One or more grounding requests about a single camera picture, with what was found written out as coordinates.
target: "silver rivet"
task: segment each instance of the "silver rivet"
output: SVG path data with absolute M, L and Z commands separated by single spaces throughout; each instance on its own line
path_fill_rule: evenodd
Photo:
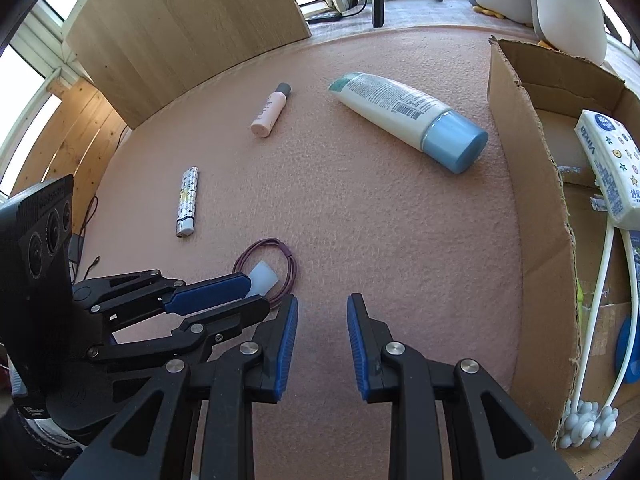
M 166 371 L 170 374 L 177 374 L 184 370 L 184 361 L 182 359 L 171 359 L 164 365 Z
M 260 347 L 258 346 L 258 343 L 255 343 L 253 341 L 247 341 L 246 343 L 242 343 L 240 345 L 240 351 L 244 355 L 255 354 L 258 351 L 259 348 Z
M 389 352 L 391 355 L 404 354 L 404 345 L 402 343 L 399 343 L 398 341 L 392 341 L 391 343 L 387 343 L 385 348 L 386 348 L 386 351 Z
M 480 365 L 473 359 L 462 359 L 462 361 L 460 361 L 460 368 L 467 374 L 475 374 L 480 369 Z

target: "triangular cutout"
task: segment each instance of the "triangular cutout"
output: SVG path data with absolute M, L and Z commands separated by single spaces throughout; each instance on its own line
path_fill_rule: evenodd
M 151 395 L 113 437 L 111 447 L 135 456 L 144 456 L 149 449 L 163 397 L 162 392 Z
M 495 451 L 500 458 L 509 458 L 533 449 L 529 437 L 516 425 L 504 408 L 489 392 L 480 396 L 486 413 Z

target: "blue bottle cap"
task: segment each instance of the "blue bottle cap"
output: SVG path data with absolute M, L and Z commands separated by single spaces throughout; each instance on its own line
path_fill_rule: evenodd
M 480 126 L 450 110 L 427 128 L 422 151 L 453 173 L 462 173 L 478 158 L 488 138 Z

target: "wooden wall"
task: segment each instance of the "wooden wall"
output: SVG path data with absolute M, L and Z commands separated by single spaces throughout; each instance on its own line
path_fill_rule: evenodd
M 310 33 L 294 0 L 86 0 L 66 41 L 131 128 L 216 74 Z
M 11 194 L 73 173 L 73 231 L 77 233 L 127 125 L 87 80 L 81 78 L 69 89 L 54 86 L 49 91 L 62 102 L 24 161 Z

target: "pink bottle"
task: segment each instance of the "pink bottle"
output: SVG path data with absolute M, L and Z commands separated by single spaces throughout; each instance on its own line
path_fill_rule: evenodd
M 286 83 L 280 83 L 276 91 L 269 96 L 265 102 L 262 111 L 251 123 L 251 131 L 258 137 L 268 137 L 271 129 L 278 119 L 280 112 L 287 103 L 287 97 L 291 93 L 291 86 Z

